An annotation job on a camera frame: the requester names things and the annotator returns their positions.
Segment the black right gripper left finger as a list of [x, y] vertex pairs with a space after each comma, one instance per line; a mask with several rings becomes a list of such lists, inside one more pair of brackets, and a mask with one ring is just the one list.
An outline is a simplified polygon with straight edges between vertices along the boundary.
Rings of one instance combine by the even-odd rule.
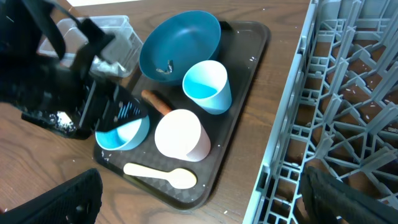
[[91, 168], [48, 192], [1, 214], [1, 223], [94, 223], [102, 206], [103, 183]]

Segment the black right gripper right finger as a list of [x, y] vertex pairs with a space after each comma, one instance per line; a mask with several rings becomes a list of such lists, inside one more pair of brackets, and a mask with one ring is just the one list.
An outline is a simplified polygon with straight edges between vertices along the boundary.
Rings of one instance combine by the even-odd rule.
[[300, 192], [311, 223], [397, 223], [397, 210], [308, 166], [300, 176]]

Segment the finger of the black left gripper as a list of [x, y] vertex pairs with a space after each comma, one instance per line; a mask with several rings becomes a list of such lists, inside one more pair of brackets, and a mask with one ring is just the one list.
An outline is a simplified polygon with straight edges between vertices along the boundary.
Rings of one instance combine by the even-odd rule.
[[148, 115], [140, 100], [110, 80], [93, 80], [83, 89], [85, 97], [79, 108], [80, 129], [108, 132]]

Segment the light blue bowl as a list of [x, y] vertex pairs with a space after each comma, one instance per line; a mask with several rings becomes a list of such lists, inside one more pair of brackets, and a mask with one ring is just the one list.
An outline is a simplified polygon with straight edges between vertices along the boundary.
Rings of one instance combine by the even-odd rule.
[[108, 132], [95, 132], [97, 144], [107, 151], [128, 151], [142, 143], [150, 128], [150, 119], [137, 119]]

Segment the pile of white rice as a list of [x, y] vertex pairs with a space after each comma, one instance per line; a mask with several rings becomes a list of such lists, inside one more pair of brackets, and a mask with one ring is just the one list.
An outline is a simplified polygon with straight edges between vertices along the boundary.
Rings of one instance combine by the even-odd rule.
[[54, 113], [39, 111], [37, 113], [37, 119], [41, 122], [45, 129], [52, 131], [71, 133], [76, 130], [76, 126], [71, 118], [63, 111], [57, 111]]

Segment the pink plastic cup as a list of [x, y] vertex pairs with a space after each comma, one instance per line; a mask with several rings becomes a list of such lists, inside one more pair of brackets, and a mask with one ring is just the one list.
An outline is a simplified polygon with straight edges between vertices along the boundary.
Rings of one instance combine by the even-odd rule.
[[155, 145], [167, 157], [199, 162], [210, 152], [211, 142], [198, 117], [185, 109], [172, 110], [155, 129]]

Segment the light blue plastic cup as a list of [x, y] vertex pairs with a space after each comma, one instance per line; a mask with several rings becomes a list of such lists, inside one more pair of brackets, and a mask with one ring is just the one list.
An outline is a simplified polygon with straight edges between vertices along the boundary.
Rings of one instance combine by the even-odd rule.
[[183, 92], [209, 114], [222, 114], [232, 105], [228, 72], [215, 60], [196, 63], [185, 74]]

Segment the aluminium foil ball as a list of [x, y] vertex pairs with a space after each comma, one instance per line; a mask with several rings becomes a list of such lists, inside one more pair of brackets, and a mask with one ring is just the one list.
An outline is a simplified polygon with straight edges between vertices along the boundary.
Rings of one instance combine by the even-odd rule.
[[108, 63], [98, 57], [95, 57], [93, 60], [90, 70], [102, 76], [120, 77], [123, 74], [123, 70], [118, 62]]

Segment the black waste tray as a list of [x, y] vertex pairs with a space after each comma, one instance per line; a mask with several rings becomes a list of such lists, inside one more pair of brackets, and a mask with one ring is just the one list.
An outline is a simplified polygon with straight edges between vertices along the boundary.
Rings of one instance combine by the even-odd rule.
[[26, 109], [22, 112], [21, 119], [63, 138], [86, 140], [92, 135], [90, 130], [77, 128], [63, 111]]

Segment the clear plastic waste bin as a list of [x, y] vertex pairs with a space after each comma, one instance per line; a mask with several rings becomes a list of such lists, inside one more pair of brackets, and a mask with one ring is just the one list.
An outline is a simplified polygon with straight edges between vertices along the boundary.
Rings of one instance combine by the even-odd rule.
[[[100, 29], [115, 38], [101, 51], [108, 63], [118, 62], [123, 70], [119, 78], [128, 77], [138, 66], [142, 40], [134, 32], [128, 16], [93, 16], [90, 18]], [[88, 39], [77, 28], [72, 19], [62, 19], [57, 27], [63, 35], [66, 53], [61, 63], [69, 67], [77, 50], [88, 43]]]

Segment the grey plastic dishwasher rack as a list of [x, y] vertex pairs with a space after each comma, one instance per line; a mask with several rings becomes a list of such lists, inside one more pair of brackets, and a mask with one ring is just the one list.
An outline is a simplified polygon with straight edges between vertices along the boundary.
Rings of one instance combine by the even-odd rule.
[[308, 166], [397, 206], [397, 1], [311, 1], [244, 223], [307, 223]]

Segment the orange carrot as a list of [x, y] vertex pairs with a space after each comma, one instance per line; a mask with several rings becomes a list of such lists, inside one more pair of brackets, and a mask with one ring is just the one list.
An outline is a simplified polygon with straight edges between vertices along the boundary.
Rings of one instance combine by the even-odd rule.
[[142, 90], [141, 96], [148, 103], [150, 103], [159, 113], [161, 113], [164, 116], [172, 111], [169, 105], [167, 105], [155, 93], [153, 93], [150, 90]]

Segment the small foil wrapper scrap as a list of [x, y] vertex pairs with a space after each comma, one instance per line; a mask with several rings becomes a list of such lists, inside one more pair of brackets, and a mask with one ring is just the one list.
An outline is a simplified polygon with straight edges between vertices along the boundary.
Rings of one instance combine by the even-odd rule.
[[168, 60], [167, 61], [167, 67], [166, 67], [165, 70], [160, 69], [160, 68], [156, 69], [157, 72], [159, 72], [161, 74], [164, 74], [164, 75], [170, 75], [173, 72], [173, 70], [174, 70], [173, 60]]

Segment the dark brown serving tray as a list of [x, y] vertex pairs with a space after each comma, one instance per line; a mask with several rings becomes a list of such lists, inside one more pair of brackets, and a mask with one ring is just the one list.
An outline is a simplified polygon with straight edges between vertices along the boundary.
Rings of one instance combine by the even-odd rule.
[[[211, 115], [187, 98], [179, 86], [168, 86], [152, 81], [145, 76], [137, 78], [132, 87], [134, 95], [142, 90], [153, 90], [176, 109], [194, 112], [210, 137], [211, 150], [204, 160], [188, 162], [162, 155], [155, 146], [154, 133], [161, 115], [153, 107], [148, 107], [150, 130], [145, 140], [129, 151], [106, 151], [94, 147], [93, 159], [103, 167], [119, 175], [132, 185], [148, 192], [177, 210], [194, 210], [201, 207], [211, 192], [219, 168], [223, 162], [229, 141], [233, 135], [252, 79], [267, 47], [270, 30], [260, 22], [229, 21], [221, 23], [221, 49], [217, 58], [228, 72], [233, 102], [229, 110], [220, 115]], [[153, 169], [170, 171], [185, 168], [197, 177], [194, 187], [185, 190], [173, 188], [166, 180], [134, 177], [126, 175], [123, 167], [128, 162]]]

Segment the dark blue plate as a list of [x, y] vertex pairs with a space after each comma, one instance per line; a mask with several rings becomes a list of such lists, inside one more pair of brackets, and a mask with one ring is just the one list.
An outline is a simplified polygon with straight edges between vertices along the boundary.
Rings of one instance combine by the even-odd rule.
[[[165, 85], [181, 85], [186, 72], [198, 62], [216, 60], [220, 52], [221, 25], [206, 11], [186, 11], [156, 27], [148, 36], [139, 57], [139, 67], [147, 78]], [[165, 70], [173, 60], [170, 75]]]

